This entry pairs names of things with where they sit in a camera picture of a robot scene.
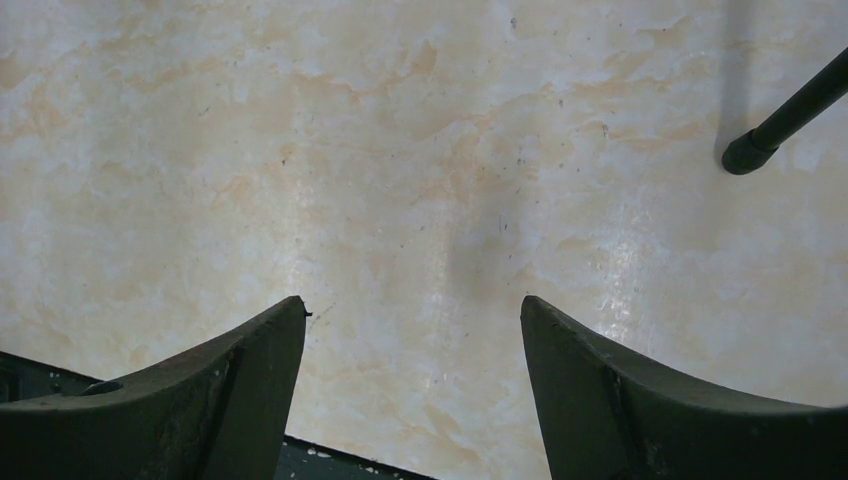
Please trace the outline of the black perforated music stand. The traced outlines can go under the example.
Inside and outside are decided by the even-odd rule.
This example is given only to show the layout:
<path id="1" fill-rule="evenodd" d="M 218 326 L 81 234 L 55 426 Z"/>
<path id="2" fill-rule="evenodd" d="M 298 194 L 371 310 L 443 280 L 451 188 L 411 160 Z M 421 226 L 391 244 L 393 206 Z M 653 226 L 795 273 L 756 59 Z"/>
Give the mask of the black perforated music stand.
<path id="1" fill-rule="evenodd" d="M 795 92 L 756 128 L 729 143 L 721 166 L 732 175 L 763 167 L 779 147 L 847 94 L 847 49 Z"/>

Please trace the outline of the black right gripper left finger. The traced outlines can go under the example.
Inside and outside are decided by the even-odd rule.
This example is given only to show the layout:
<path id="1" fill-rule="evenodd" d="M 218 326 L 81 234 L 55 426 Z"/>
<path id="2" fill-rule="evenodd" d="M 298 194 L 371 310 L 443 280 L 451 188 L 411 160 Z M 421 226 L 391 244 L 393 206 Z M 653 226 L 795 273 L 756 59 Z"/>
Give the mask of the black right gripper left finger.
<path id="1" fill-rule="evenodd" d="M 307 318 L 291 296 L 112 380 L 3 353 L 2 477 L 272 478 Z"/>

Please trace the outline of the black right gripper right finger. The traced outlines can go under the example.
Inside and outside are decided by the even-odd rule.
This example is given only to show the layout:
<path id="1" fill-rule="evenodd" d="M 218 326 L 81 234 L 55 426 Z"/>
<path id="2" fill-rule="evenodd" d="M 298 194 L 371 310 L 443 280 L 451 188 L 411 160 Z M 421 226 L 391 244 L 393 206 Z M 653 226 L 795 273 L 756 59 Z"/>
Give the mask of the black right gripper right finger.
<path id="1" fill-rule="evenodd" d="M 843 479 L 847 410 L 780 401 L 675 370 L 536 296 L 521 306 L 555 479 Z"/>

